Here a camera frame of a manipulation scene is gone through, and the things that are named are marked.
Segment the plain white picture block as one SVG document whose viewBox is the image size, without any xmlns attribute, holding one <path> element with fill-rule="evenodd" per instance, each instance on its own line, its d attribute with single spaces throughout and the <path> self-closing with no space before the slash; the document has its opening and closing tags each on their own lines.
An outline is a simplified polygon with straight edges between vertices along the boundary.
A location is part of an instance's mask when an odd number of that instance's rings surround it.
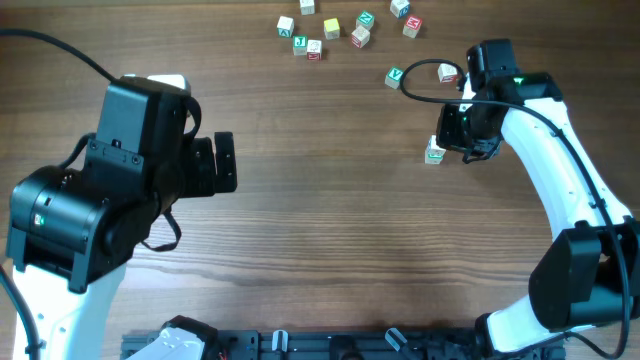
<svg viewBox="0 0 640 360">
<path fill-rule="evenodd" d="M 443 157 L 445 153 L 446 150 L 437 144 L 437 137 L 432 135 L 428 142 L 427 155 L 429 157 Z"/>
</svg>

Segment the green N letter block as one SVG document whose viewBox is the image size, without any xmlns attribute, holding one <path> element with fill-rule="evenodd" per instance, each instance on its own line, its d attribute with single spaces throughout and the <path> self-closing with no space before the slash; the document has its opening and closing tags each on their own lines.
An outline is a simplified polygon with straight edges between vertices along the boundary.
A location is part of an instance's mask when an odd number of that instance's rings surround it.
<svg viewBox="0 0 640 360">
<path fill-rule="evenodd" d="M 426 164 L 440 164 L 443 160 L 443 157 L 429 157 L 427 155 L 427 148 L 425 150 L 425 163 Z"/>
</svg>

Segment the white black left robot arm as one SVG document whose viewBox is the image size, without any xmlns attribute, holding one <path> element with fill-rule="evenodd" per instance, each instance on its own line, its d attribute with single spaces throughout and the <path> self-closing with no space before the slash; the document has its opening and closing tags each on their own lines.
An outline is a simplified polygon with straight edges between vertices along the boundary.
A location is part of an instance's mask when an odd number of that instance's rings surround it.
<svg viewBox="0 0 640 360">
<path fill-rule="evenodd" d="M 70 160 L 41 167 L 10 197 L 7 256 L 24 332 L 19 359 L 95 359 L 137 246 L 182 198 L 238 185 L 234 138 L 198 134 L 199 103 L 178 74 L 126 75 L 107 87 L 97 129 Z"/>
</svg>

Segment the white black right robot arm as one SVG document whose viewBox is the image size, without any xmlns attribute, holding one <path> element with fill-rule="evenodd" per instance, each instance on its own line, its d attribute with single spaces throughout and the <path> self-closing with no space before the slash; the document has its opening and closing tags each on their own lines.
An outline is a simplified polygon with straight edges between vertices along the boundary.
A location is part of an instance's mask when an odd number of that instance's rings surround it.
<svg viewBox="0 0 640 360">
<path fill-rule="evenodd" d="M 446 105 L 439 147 L 466 163 L 508 143 L 543 203 L 553 237 L 525 297 L 479 321 L 491 355 L 639 316 L 639 222 L 608 189 L 572 129 L 547 73 L 524 74 L 507 39 L 467 52 L 463 103 Z"/>
</svg>

